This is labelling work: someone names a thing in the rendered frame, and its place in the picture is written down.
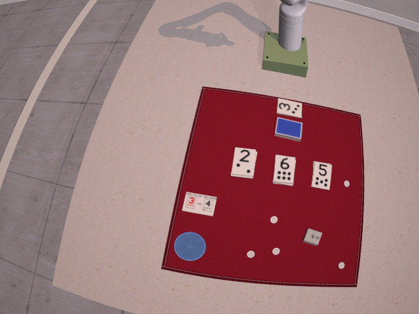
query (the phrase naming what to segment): score card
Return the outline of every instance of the score card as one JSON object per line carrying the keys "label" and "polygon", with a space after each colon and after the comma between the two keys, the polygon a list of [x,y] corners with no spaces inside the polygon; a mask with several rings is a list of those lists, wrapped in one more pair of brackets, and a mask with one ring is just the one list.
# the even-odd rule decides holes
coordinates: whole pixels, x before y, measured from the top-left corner
{"label": "score card", "polygon": [[182,211],[205,216],[214,216],[216,202],[217,198],[215,196],[186,192]]}

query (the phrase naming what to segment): floor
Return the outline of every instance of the floor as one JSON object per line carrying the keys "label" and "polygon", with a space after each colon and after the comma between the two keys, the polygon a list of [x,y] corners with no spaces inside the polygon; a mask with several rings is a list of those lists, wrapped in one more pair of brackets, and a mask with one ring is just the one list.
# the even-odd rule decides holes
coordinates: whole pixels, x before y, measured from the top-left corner
{"label": "floor", "polygon": [[[0,156],[88,0],[0,5]],[[98,0],[58,60],[0,189],[0,314],[127,313],[52,286],[74,185],[112,81],[154,0]],[[419,90],[419,33],[399,27]]]}

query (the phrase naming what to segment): gray cylinder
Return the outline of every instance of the gray cylinder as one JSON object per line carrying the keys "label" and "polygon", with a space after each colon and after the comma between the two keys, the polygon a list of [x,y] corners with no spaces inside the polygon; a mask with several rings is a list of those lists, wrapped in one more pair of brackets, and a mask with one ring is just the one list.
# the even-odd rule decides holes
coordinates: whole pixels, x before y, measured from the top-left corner
{"label": "gray cylinder", "polygon": [[295,5],[280,5],[280,29],[278,43],[289,51],[296,51],[301,47],[302,22],[307,9],[307,0]]}

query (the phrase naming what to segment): green block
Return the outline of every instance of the green block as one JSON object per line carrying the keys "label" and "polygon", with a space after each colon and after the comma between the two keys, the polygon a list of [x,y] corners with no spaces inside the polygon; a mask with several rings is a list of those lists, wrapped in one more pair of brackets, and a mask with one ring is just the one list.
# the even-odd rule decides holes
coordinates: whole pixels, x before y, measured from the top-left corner
{"label": "green block", "polygon": [[306,77],[308,70],[307,38],[297,51],[288,51],[278,43],[278,33],[264,33],[262,69]]}

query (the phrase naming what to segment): blue circle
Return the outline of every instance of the blue circle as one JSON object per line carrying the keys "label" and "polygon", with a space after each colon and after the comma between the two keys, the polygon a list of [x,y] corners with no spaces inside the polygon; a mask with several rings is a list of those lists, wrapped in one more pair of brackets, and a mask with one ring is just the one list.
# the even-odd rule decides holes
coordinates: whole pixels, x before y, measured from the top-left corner
{"label": "blue circle", "polygon": [[175,240],[175,252],[178,257],[191,262],[204,255],[206,249],[204,239],[194,232],[185,232]]}

